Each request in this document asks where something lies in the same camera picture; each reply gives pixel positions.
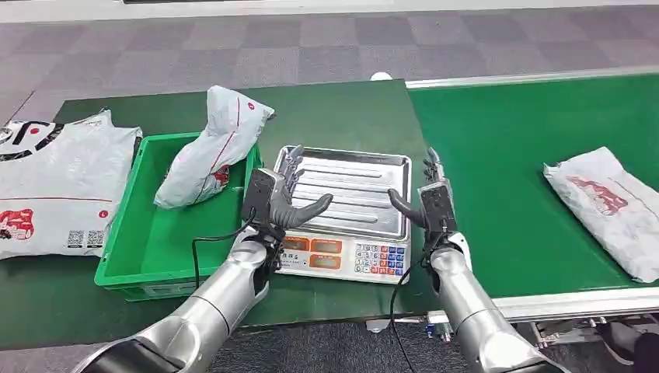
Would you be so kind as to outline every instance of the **digital weighing scale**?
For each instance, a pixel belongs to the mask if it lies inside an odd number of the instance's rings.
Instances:
[[[274,169],[293,148],[280,150]],[[410,159],[321,148],[305,148],[302,157],[293,206],[325,193],[334,198],[320,216],[287,231],[278,273],[397,284],[410,267],[410,221],[387,190],[410,201]]]

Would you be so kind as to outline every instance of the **qr code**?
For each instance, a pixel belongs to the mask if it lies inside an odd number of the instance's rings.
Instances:
[[[103,231],[89,231],[87,234],[87,247],[103,247]]]
[[[66,246],[70,248],[82,248],[82,240],[85,238],[85,231],[68,231],[68,241]]]

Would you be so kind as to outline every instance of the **stainless steel tray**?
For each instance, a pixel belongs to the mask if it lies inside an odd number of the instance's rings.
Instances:
[[[275,169],[293,145],[283,147]],[[387,190],[410,200],[411,161],[405,155],[305,148],[303,169],[293,193],[296,207],[310,204],[325,193],[334,195],[327,211],[298,230],[343,233],[381,239],[407,239],[407,220],[389,202]]]

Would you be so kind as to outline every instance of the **shoe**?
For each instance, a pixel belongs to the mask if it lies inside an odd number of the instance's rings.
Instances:
[[[611,356],[613,356],[613,358],[615,358],[620,364],[628,366],[634,365],[634,353],[616,343],[613,336],[612,324],[613,322],[599,324],[595,327],[595,329],[601,337],[601,340],[604,341],[606,349],[611,354]]]

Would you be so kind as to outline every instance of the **gray carpet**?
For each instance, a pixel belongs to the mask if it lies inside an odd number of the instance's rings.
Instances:
[[[659,64],[659,6],[0,24],[0,122],[65,99]]]
[[[457,342],[428,339],[424,324],[399,324],[398,330],[419,373],[470,370]],[[64,373],[101,346],[50,347],[0,352],[1,373]],[[555,346],[545,354],[573,373],[630,373],[601,343]],[[219,352],[209,371],[216,373],[408,372],[390,330],[368,332],[362,323],[340,323],[238,333]]]

